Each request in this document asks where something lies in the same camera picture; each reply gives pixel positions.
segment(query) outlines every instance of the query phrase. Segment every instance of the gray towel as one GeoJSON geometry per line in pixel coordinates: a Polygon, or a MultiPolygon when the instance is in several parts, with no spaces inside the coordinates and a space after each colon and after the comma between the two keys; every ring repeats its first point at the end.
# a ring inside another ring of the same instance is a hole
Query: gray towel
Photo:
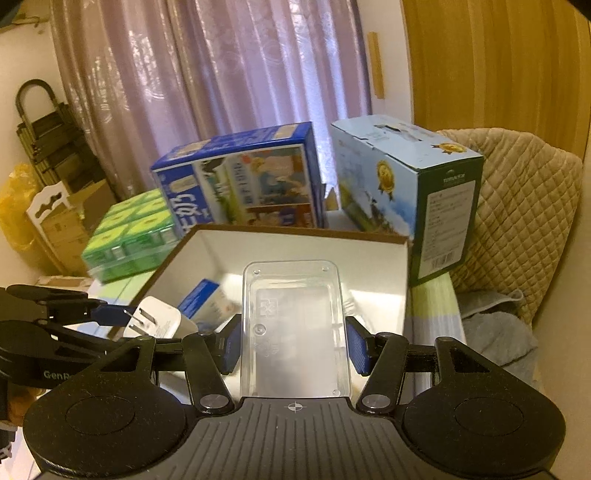
{"type": "Polygon", "coordinates": [[[458,295],[458,304],[466,344],[537,388],[533,376],[538,341],[531,328],[510,313],[521,299],[521,292],[505,296],[484,291],[458,295]]]}

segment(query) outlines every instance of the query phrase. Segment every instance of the clear plastic container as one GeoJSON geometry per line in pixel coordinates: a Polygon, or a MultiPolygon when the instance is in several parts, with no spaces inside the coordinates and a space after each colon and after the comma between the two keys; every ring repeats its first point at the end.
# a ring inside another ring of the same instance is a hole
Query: clear plastic container
{"type": "Polygon", "coordinates": [[[241,396],[350,396],[334,263],[252,263],[244,271],[242,299],[241,396]]]}

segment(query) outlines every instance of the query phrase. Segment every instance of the pink curtain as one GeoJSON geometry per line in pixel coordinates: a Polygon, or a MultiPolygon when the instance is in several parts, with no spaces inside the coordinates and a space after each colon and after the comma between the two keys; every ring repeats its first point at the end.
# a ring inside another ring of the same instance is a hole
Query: pink curtain
{"type": "Polygon", "coordinates": [[[68,101],[120,194],[214,135],[312,121],[336,184],[329,124],[368,113],[355,0],[52,0],[68,101]]]}

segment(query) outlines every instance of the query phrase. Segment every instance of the blue carton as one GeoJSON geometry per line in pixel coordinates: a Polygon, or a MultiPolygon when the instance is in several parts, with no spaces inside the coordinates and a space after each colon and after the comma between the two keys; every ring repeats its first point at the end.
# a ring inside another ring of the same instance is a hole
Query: blue carton
{"type": "Polygon", "coordinates": [[[331,136],[343,209],[365,231],[409,239],[410,286],[463,262],[482,155],[385,115],[338,120],[331,136]]]}
{"type": "Polygon", "coordinates": [[[183,234],[203,223],[324,228],[311,122],[177,147],[151,170],[183,234]]]}

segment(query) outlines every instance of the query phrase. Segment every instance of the box label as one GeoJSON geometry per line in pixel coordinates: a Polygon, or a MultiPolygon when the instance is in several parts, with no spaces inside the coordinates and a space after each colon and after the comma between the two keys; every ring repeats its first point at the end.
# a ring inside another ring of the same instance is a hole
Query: box label
{"type": "Polygon", "coordinates": [[[252,178],[247,165],[238,156],[229,156],[226,162],[228,175],[234,180],[238,202],[245,206],[253,205],[255,203],[255,193],[253,192],[252,178]]]}
{"type": "Polygon", "coordinates": [[[427,211],[418,278],[426,277],[462,257],[472,214],[474,180],[427,196],[427,211]]]}
{"type": "Polygon", "coordinates": [[[161,170],[157,176],[183,233],[188,233],[194,225],[213,222],[192,165],[161,170]]]}
{"type": "Polygon", "coordinates": [[[314,219],[309,203],[293,205],[263,205],[246,209],[248,225],[256,226],[299,226],[312,228],[314,219]]]}

